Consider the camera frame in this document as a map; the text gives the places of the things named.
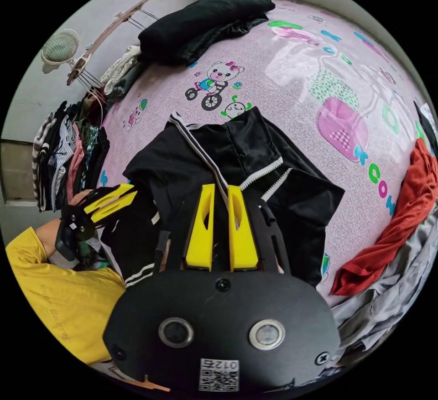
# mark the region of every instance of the screw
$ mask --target screw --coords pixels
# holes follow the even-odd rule
[[[126,360],[126,353],[117,345],[113,345],[113,354],[117,360]]]
[[[231,283],[226,278],[221,278],[216,282],[216,289],[221,292],[226,292],[231,287]]]
[[[315,364],[324,365],[328,361],[329,357],[330,357],[329,353],[324,351],[323,353],[320,353],[317,356],[317,358],[315,359]]]

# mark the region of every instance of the pink bedsheet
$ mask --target pink bedsheet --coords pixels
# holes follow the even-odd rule
[[[345,189],[327,228],[318,286],[333,306],[341,300],[329,294],[336,270],[373,244],[391,219],[421,133],[413,101],[424,99],[361,28],[294,0],[274,1],[269,22],[215,44],[191,67],[144,72],[105,119],[111,147],[99,185],[127,181],[127,163],[173,110],[186,121],[211,124],[259,107]],[[224,80],[226,86],[216,85]]]

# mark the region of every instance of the fan grille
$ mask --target fan grille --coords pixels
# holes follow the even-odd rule
[[[42,54],[48,61],[65,62],[74,56],[78,47],[78,33],[72,29],[63,29],[48,39],[42,48]]]

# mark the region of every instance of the qr code sticker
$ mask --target qr code sticker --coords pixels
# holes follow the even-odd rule
[[[239,361],[201,359],[199,390],[236,392],[239,390]]]

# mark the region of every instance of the cartoon tricycle print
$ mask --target cartoon tricycle print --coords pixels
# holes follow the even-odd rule
[[[207,78],[195,82],[193,88],[189,88],[185,95],[187,100],[195,100],[200,91],[206,91],[207,95],[202,99],[201,106],[205,111],[212,111],[219,107],[222,102],[220,93],[228,86],[228,81],[235,79],[245,69],[236,66],[234,61],[217,61],[208,69]]]

